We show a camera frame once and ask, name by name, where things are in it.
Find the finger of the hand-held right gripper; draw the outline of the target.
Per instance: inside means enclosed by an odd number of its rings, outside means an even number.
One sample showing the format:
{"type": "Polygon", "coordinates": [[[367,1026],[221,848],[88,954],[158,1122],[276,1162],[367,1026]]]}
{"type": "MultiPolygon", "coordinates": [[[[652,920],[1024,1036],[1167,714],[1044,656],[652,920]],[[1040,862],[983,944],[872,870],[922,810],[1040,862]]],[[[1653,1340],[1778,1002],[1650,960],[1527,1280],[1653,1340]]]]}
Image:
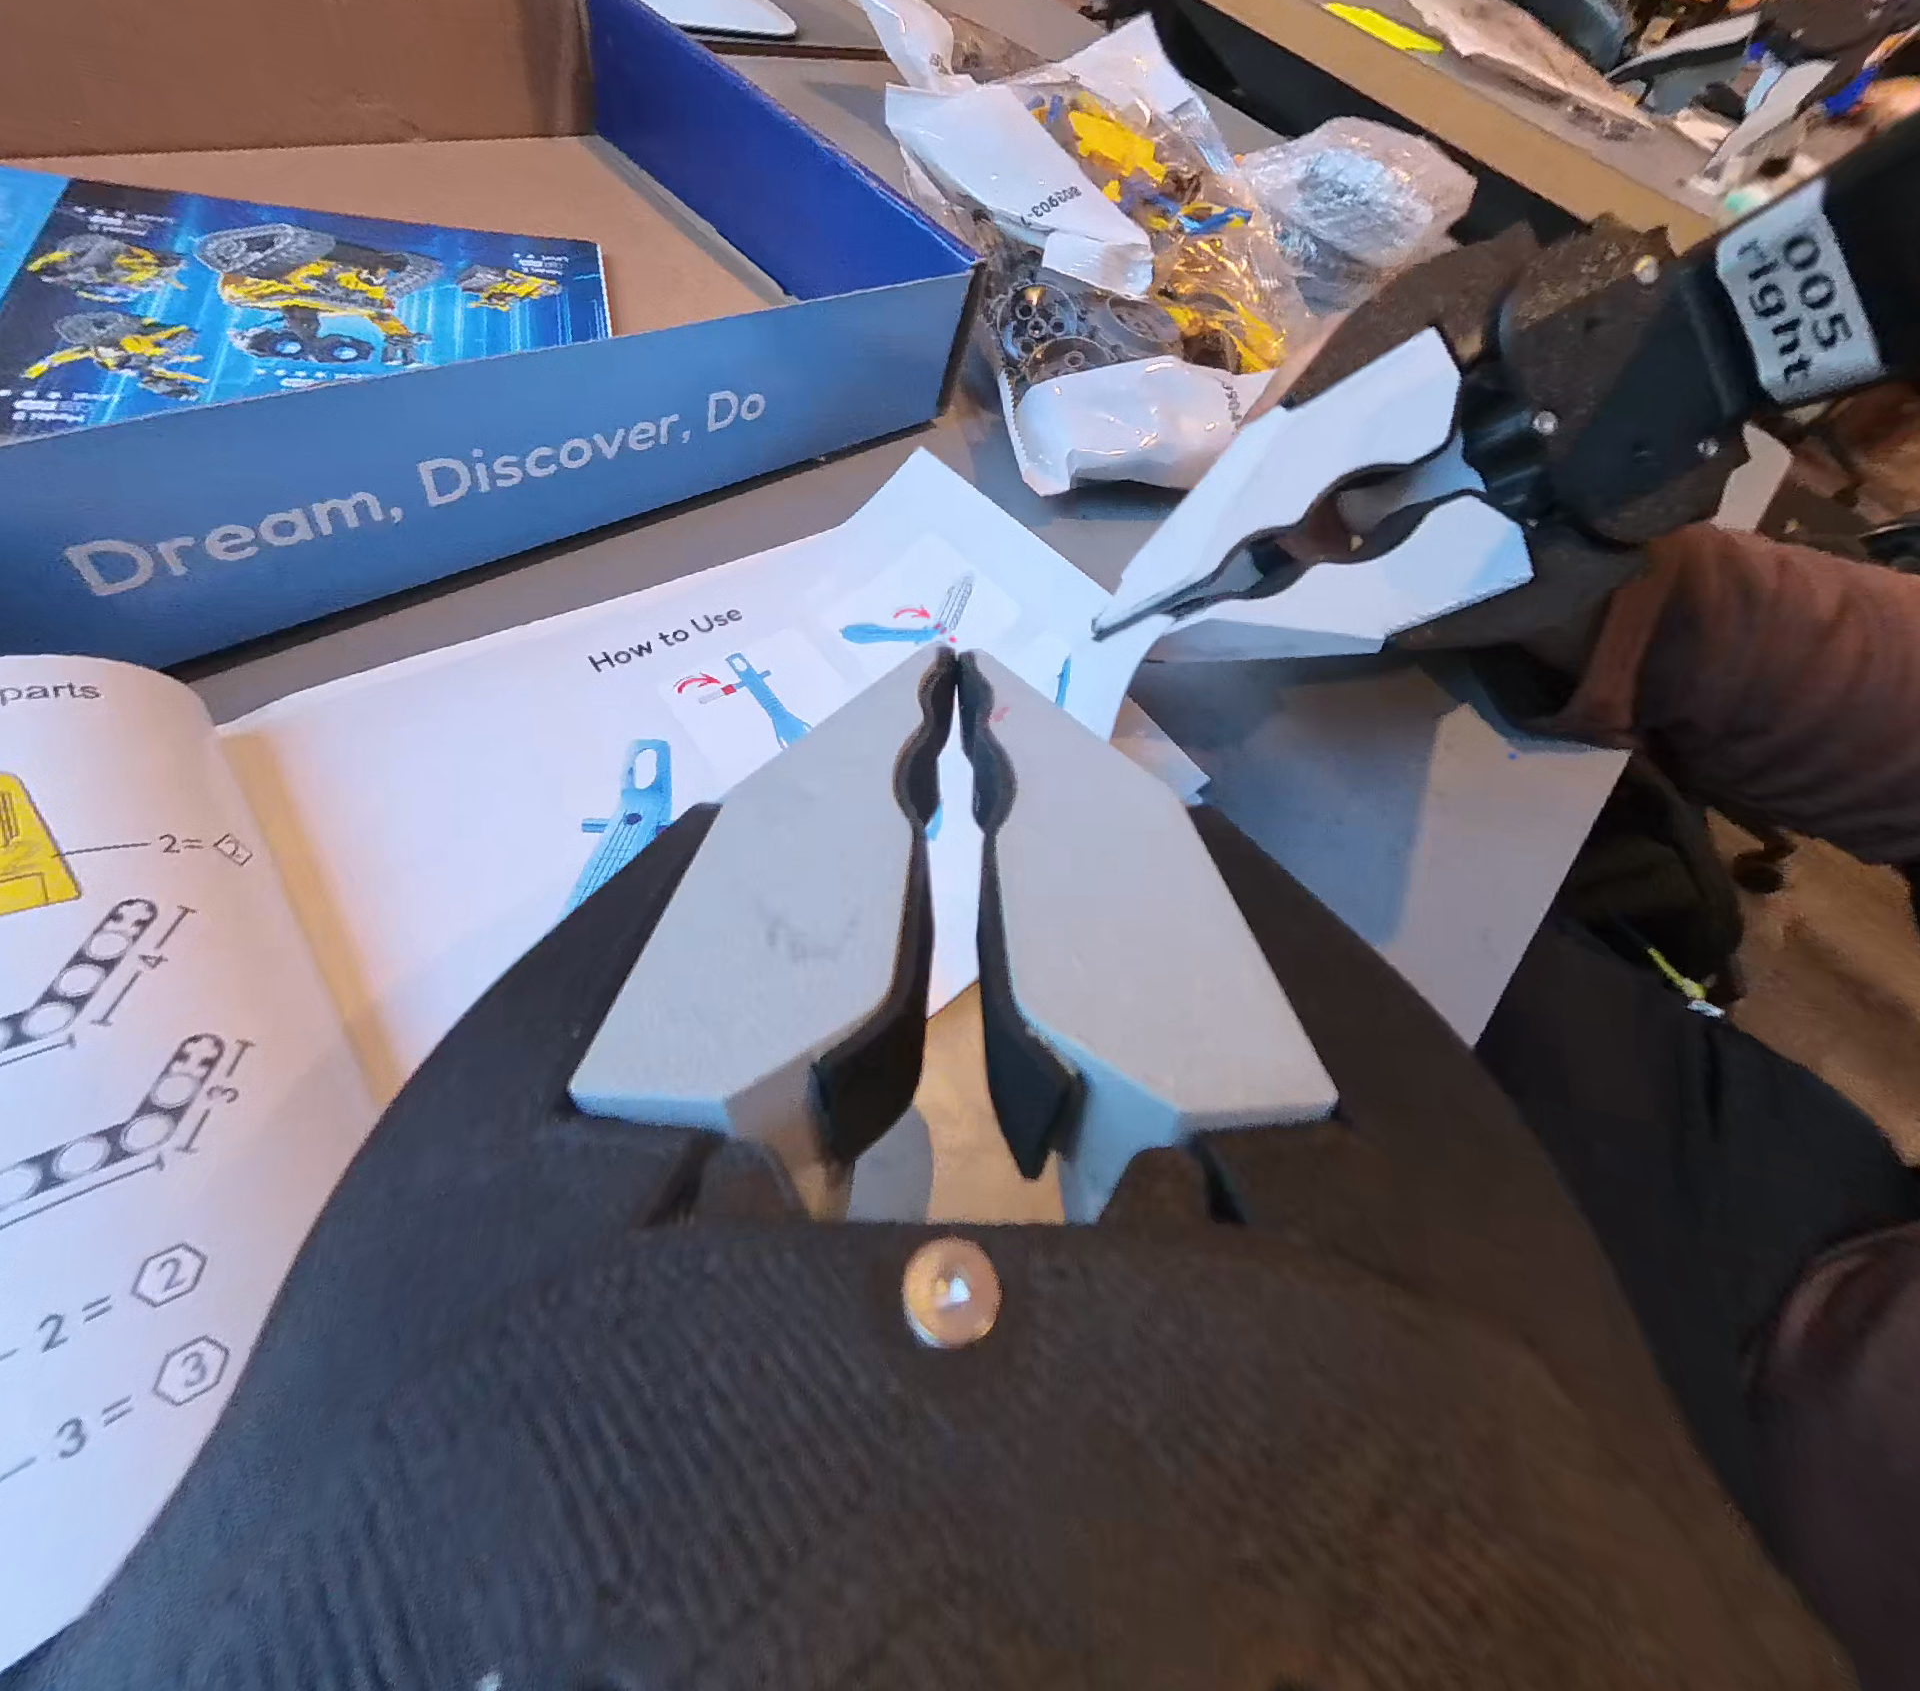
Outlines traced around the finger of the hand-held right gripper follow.
{"type": "Polygon", "coordinates": [[[1525,528],[1493,504],[1418,504],[1344,558],[1256,574],[1251,552],[1236,552],[1199,588],[1112,608],[1093,642],[1173,662],[1370,656],[1531,580],[1525,528]]]}
{"type": "Polygon", "coordinates": [[[1133,558],[1103,616],[1199,588],[1243,550],[1267,574],[1361,552],[1399,510],[1487,504],[1444,464],[1458,392],[1428,330],[1306,406],[1249,422],[1133,558]]]}

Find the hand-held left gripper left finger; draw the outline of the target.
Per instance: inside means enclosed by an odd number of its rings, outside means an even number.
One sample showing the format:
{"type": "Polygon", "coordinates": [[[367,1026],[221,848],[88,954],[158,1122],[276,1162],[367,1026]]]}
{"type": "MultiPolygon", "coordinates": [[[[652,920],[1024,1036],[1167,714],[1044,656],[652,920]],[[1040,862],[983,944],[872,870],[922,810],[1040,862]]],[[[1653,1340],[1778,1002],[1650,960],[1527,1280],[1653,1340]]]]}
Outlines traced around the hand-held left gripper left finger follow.
{"type": "Polygon", "coordinates": [[[842,1220],[925,1070],[958,658],[925,648],[728,792],[568,1094],[763,1148],[842,1220]]]}

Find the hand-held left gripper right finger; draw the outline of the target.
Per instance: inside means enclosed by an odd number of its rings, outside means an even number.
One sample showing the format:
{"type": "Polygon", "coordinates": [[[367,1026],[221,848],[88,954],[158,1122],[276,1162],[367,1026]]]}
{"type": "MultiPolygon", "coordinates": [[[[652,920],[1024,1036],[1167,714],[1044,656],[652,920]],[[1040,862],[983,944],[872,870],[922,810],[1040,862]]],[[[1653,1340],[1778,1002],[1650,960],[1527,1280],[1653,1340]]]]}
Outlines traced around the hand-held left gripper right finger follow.
{"type": "Polygon", "coordinates": [[[1094,1224],[1130,1164],[1333,1118],[1338,1088],[1185,802],[983,652],[958,664],[981,830],[987,1088],[1026,1178],[1094,1224]]]}

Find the blue-cover instruction booklet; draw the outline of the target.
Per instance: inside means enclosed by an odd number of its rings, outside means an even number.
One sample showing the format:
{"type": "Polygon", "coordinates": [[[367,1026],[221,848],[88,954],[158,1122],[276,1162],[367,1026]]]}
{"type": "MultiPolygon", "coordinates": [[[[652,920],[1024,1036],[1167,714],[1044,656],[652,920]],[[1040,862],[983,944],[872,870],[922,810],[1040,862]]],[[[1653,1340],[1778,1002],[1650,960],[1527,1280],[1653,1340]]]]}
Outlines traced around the blue-cover instruction booklet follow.
{"type": "Polygon", "coordinates": [[[1195,800],[1094,584],[915,456],[842,526],[217,724],[5,658],[5,1665],[101,1593],[452,1024],[666,828],[928,648],[1195,800]]]}

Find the person's right forearm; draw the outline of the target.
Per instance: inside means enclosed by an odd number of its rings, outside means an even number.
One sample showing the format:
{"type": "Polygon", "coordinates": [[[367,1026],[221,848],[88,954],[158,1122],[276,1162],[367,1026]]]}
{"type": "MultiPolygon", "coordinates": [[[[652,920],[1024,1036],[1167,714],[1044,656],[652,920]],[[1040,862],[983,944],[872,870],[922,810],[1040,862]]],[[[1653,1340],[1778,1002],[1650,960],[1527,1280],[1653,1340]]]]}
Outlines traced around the person's right forearm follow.
{"type": "Polygon", "coordinates": [[[1551,726],[1915,878],[1918,580],[1690,526],[1611,596],[1551,726]]]}

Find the grey desk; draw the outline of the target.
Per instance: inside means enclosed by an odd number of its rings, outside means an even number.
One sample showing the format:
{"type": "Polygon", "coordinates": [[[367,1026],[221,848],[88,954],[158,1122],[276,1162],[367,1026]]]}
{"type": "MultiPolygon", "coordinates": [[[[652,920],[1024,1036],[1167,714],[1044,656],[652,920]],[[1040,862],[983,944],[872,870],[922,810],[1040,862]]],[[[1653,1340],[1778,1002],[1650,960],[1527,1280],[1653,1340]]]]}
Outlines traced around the grey desk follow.
{"type": "MultiPolygon", "coordinates": [[[[921,432],[174,672],[226,722],[322,682],[828,530],[919,444],[1112,588],[1164,502],[1125,488],[1039,500],[1019,476],[1001,414],[981,398],[984,382],[969,372],[921,432]]],[[[1208,804],[1394,964],[1466,1042],[1512,980],[1624,762],[1489,718],[1474,674],[1454,662],[1153,664],[1137,696],[1208,774],[1208,804]]]]}

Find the clear bag dark wheels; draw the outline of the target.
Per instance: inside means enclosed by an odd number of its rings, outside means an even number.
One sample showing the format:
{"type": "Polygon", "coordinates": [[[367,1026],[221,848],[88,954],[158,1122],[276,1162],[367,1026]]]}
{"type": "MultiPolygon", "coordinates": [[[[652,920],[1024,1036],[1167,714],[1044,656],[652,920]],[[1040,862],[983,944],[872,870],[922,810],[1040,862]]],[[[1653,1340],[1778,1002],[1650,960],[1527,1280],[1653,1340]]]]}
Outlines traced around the clear bag dark wheels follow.
{"type": "Polygon", "coordinates": [[[1016,248],[987,270],[976,346],[1024,484],[1187,492],[1312,346],[1289,288],[1281,310],[1234,292],[1126,298],[1016,248]]]}

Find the white and black device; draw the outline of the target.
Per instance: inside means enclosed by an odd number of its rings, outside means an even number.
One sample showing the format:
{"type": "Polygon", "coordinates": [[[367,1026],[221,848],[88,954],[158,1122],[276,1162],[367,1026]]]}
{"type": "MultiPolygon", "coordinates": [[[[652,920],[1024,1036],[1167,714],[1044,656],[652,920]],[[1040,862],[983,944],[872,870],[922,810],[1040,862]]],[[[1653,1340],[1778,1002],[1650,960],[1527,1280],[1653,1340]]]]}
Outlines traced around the white and black device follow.
{"type": "Polygon", "coordinates": [[[1642,110],[1677,118],[1751,72],[1732,130],[1692,178],[1725,190],[1752,162],[1790,154],[1808,118],[1848,114],[1917,26],[1918,0],[1771,0],[1648,46],[1605,82],[1642,110]]]}

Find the yellow sticky note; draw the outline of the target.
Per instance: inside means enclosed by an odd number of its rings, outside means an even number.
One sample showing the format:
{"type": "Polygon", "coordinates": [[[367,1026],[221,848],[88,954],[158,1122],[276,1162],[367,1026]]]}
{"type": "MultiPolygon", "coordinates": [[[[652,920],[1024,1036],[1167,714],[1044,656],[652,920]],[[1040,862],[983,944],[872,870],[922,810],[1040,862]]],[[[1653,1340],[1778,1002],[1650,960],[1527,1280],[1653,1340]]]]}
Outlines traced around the yellow sticky note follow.
{"type": "Polygon", "coordinates": [[[1422,28],[1403,24],[1377,8],[1338,0],[1326,2],[1322,8],[1341,24],[1354,28],[1396,54],[1443,56],[1449,50],[1444,40],[1422,28]]]}

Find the loose white papers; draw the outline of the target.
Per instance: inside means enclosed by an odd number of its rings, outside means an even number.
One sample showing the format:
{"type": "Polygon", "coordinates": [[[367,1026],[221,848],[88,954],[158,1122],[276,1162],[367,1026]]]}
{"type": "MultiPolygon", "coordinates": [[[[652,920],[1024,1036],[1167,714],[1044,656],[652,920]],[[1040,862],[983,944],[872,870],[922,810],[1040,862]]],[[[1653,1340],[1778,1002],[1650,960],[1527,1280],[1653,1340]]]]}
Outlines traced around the loose white papers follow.
{"type": "Polygon", "coordinates": [[[1657,128],[1573,46],[1509,0],[1407,0],[1456,58],[1611,136],[1657,128]]]}

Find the clear bag yellow blue parts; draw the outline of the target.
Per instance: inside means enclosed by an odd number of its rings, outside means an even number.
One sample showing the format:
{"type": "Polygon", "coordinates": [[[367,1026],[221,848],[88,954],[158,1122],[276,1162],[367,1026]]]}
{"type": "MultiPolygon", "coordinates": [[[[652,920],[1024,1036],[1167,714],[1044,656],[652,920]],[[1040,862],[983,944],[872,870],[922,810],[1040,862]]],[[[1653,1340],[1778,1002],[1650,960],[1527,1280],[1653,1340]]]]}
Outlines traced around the clear bag yellow blue parts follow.
{"type": "Polygon", "coordinates": [[[887,126],[960,214],[1116,298],[1292,304],[1276,228],[1154,24],[989,78],[925,0],[876,0],[870,20],[901,74],[887,126]]]}

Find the blue cardboard box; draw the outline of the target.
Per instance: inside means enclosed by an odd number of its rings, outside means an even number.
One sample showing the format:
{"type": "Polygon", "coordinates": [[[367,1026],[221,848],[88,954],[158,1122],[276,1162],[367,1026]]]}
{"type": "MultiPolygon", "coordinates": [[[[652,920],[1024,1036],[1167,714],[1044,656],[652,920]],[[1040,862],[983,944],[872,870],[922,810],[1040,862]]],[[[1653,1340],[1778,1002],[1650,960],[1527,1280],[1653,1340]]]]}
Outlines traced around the blue cardboard box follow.
{"type": "Polygon", "coordinates": [[[915,430],[979,262],[637,0],[5,0],[5,168],[592,242],[612,334],[5,444],[5,652],[172,668],[915,430]]]}

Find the thin blue printed leaflet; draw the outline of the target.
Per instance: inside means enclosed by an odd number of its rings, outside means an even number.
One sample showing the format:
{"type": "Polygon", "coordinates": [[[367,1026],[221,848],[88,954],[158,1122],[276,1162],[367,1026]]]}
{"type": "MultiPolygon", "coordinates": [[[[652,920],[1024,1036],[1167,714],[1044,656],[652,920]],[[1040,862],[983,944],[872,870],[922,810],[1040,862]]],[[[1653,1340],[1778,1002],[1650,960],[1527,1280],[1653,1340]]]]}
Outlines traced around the thin blue printed leaflet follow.
{"type": "Polygon", "coordinates": [[[612,334],[602,250],[3,170],[3,442],[612,334]]]}

